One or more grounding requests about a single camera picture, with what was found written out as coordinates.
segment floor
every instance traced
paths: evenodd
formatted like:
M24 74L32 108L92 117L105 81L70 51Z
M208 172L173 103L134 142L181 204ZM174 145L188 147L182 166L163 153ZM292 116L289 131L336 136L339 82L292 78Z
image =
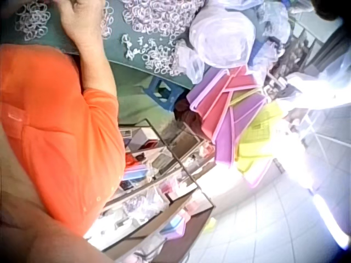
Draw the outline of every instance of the floor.
M312 113L315 131L351 142L350 110L351 106L346 106ZM306 137L306 143L305 161L298 165L304 167L306 177L313 179L313 188L325 200L341 230L350 235L351 148L323 139L319 144L312 134ZM259 185L257 191L249 192L237 181L223 197L215 199L221 208L220 213L213 213L217 224L199 237L188 263L333 262L342 249L309 192L293 177L271 169L261 182L265 185ZM217 176L212 187L220 180Z

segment plastic bag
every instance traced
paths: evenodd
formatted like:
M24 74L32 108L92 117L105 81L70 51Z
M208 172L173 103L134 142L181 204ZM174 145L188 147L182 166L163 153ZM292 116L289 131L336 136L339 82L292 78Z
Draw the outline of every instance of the plastic bag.
M139 222L140 225L164 211L169 203L162 198L155 187L145 195L135 196L123 203L124 212Z
M275 48L275 43L267 41L263 44L257 55L254 57L252 66L249 70L252 71L257 84L263 85L267 76L267 72L271 69L273 63L278 61L278 54Z
M263 36L276 37L285 44L290 36L291 26L286 7L279 2L265 2L257 10L260 23L266 23Z
M209 0L207 5L243 11L263 2L264 0Z
M247 64L255 30L239 12L206 7L191 24L189 39L203 62L217 68L232 68Z
M186 45L179 45L175 47L174 53L175 59L172 69L186 73L193 84L200 83L205 71L205 63L200 59L197 52Z

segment white tile floor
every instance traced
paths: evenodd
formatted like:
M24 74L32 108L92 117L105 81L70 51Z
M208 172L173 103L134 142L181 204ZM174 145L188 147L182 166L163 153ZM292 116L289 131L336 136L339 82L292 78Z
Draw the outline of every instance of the white tile floor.
M329 115L320 129L328 121ZM314 189L325 199L341 229L351 234L351 149L321 141L330 165L310 138L305 172L311 175ZM216 215L216 228L201 235L189 262L325 263L341 251L310 193L287 174L252 191L250 198L248 194L248 189L238 185L225 195L226 204L237 198L245 201Z

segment stool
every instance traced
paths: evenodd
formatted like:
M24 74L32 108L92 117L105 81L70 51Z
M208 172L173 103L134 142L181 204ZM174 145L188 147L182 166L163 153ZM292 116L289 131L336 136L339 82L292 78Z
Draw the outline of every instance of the stool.
M166 88L160 88L162 82L167 85ZM166 111L173 111L174 103L184 92L184 89L177 84L154 76L144 92Z

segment table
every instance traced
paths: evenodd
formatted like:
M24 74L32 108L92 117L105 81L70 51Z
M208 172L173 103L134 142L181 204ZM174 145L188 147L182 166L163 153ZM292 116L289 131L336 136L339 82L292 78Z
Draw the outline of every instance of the table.
M112 35L109 39L104 40L104 48L107 59L111 62L118 63L127 67L135 68L137 70L144 71L146 73L156 75L164 78L175 84L178 84L184 88L191 89L193 84L186 75L180 75L172 77L170 75L155 74L152 70L147 70L144 65L144 61L140 55L136 55L133 61L125 58L126 47L121 43L123 34L129 34L131 42L133 43L132 49L140 46L137 42L138 38L143 36L144 43L147 43L147 39L154 38L157 45L163 44L168 45L169 37L161 37L159 33L156 34L143 34L132 30L131 25L124 22L122 12L124 10L123 4L119 0L110 0L110 6L114 8L114 23L111 25ZM55 6L50 6L48 10L51 13L51 18L47 23L48 33L42 38L36 38L32 41L24 41L24 35L21 32L17 32L14 29L15 15L7 20L1 21L1 39L0 43L11 43L11 44L40 44L49 45L60 49L64 53L78 54L77 48L66 36L65 32L61 27L60 15Z

